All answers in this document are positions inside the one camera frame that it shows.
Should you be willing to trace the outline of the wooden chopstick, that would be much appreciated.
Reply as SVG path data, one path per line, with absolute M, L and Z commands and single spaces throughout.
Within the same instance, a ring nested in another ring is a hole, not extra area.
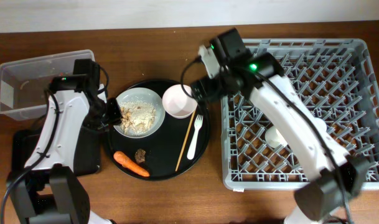
M 189 136 L 189 133 L 190 133 L 190 129 L 191 129 L 191 126 L 192 126 L 192 122 L 194 120 L 194 116 L 196 114 L 196 110 L 192 113 L 191 117 L 190 117 L 190 121 L 189 121 L 189 125 L 187 127 L 187 130 L 186 130 L 186 133 L 185 133 L 185 138 L 184 138 L 184 142 L 182 144 L 182 147 L 181 147 L 181 150 L 180 150 L 180 154 L 179 154 L 179 158 L 177 160 L 177 164 L 175 166 L 175 172 L 178 171 L 178 168 L 179 168 L 179 165 L 180 165 L 180 162 L 181 162 L 181 159 L 182 159 L 182 155 L 184 153 L 184 149 L 185 149 L 185 146 L 186 146 L 186 143 L 187 143 L 187 139 L 188 139 L 188 136 Z

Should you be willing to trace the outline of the white paper cup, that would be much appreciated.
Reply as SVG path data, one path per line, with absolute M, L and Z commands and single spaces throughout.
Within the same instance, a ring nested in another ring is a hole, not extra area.
M 288 145 L 283 135 L 278 131 L 278 129 L 275 126 L 270 127 L 266 131 L 265 141 L 269 146 L 273 148 L 277 148 L 278 146 L 286 147 Z

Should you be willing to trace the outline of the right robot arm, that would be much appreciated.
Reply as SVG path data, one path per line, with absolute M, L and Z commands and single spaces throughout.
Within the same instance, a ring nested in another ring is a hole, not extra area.
M 220 60 L 206 50 L 195 61 L 208 73 L 190 86 L 196 101 L 240 92 L 272 122 L 300 163 L 309 183 L 295 191 L 297 206 L 285 223 L 323 223 L 339 207 L 349 209 L 365 182 L 368 159 L 351 155 L 319 127 L 270 53 L 256 56 L 246 50 Z

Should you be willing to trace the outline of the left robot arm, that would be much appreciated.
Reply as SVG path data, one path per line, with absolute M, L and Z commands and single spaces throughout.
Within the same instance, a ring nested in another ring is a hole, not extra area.
M 111 223 L 90 208 L 74 174 L 77 142 L 83 127 L 97 132 L 121 117 L 115 99 L 107 100 L 98 73 L 55 77 L 45 94 L 47 116 L 39 141 L 20 173 L 10 173 L 1 203 L 4 222 L 10 199 L 21 223 Z

